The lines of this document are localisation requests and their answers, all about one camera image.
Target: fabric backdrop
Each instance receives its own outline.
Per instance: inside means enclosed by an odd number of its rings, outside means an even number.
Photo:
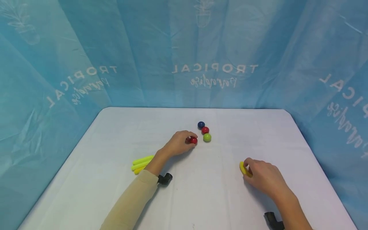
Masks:
[[[281,108],[368,226],[368,1],[0,0],[0,229],[108,106]]]

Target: blue ball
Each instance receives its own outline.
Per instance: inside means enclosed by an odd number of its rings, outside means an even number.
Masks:
[[[200,122],[198,122],[198,129],[202,129],[203,127],[205,127],[206,125],[205,125],[205,123],[203,122],[203,121],[200,121]]]

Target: yellow object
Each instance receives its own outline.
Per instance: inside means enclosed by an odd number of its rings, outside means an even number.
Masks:
[[[136,165],[136,164],[139,164],[139,163],[142,163],[142,162],[146,162],[148,160],[152,160],[152,158],[153,158],[153,155],[146,156],[145,158],[141,158],[141,159],[135,160],[135,161],[133,161],[133,165]]]
[[[145,166],[137,168],[136,170],[134,170],[134,174],[138,175],[142,170],[144,170]]]
[[[133,165],[132,166],[132,171],[138,169],[138,168],[141,168],[143,166],[146,166],[148,165],[148,163],[150,162],[151,160],[148,160],[148,161],[145,161],[145,162],[142,162],[142,163],[139,163],[139,164],[136,164],[136,165]]]
[[[252,177],[253,175],[247,170],[247,168],[244,167],[244,162],[240,162],[239,164],[239,167],[240,167],[240,171],[241,173],[244,175],[247,175],[248,177]]]

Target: ball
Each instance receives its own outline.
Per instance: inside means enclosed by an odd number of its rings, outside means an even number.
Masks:
[[[198,129],[202,129],[203,127],[205,127],[205,123],[203,121],[198,122]]]
[[[198,143],[198,140],[195,137],[190,137],[189,143],[196,145]]]
[[[209,128],[205,126],[202,128],[202,134],[204,135],[206,133],[209,133]]]
[[[203,140],[204,140],[205,142],[210,142],[210,141],[211,141],[211,139],[212,139],[211,134],[206,133],[205,135],[203,135]]]

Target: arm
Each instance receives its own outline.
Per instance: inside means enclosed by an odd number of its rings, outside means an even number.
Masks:
[[[243,175],[246,182],[268,195],[276,204],[284,222],[285,230],[312,230],[298,198],[287,186],[279,169],[264,161],[247,158],[244,166],[249,165],[253,175]]]
[[[166,162],[172,156],[195,147],[194,144],[185,142],[189,136],[197,137],[196,134],[188,131],[176,132],[169,142],[157,151],[151,162],[120,196],[100,230],[132,230],[134,228],[143,208],[156,192],[158,175]]]

